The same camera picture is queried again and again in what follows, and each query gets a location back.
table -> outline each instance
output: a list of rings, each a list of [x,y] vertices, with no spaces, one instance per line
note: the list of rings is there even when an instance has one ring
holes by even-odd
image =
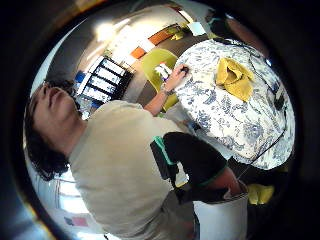
[[[295,139],[292,104],[284,89],[284,105],[277,110],[275,92],[283,86],[278,75],[254,48],[235,40],[225,45],[213,39],[187,49],[177,60],[189,73],[175,89],[183,109],[206,135],[216,139],[242,163],[272,169],[290,156]],[[244,102],[215,84],[219,59],[236,60],[254,73],[253,94]]]

hand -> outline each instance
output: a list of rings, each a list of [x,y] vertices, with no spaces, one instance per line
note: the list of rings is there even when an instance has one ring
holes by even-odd
[[[185,71],[181,71],[183,67],[188,67],[188,66],[185,65],[185,64],[180,64],[175,69],[173,69],[173,71],[170,74],[168,80],[166,81],[166,90],[167,91],[171,91],[176,86],[178,86],[179,83],[181,82],[182,78],[185,77],[186,72]]]

green strap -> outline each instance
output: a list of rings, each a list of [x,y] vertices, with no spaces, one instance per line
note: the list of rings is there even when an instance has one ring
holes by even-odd
[[[159,146],[159,148],[161,149],[162,151],[162,154],[164,156],[164,158],[166,159],[167,161],[167,164],[168,165],[175,165],[175,163],[171,162],[170,158],[168,157],[168,154],[166,152],[166,149],[165,149],[165,146],[164,146],[164,142],[163,142],[163,138],[160,137],[160,136],[155,136],[153,138],[153,140],[155,141],[155,143]]]

floral cloth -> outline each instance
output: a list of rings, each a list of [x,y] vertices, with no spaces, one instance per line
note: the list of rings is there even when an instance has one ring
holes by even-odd
[[[291,154],[295,119],[286,90],[284,104],[277,110],[274,99],[280,78],[254,48],[235,40],[225,45],[213,39],[187,49],[176,66],[187,64],[189,73],[176,88],[188,115],[209,137],[234,152],[242,163],[272,169]],[[231,95],[215,83],[220,58],[231,58],[254,73],[253,93],[248,102]]]

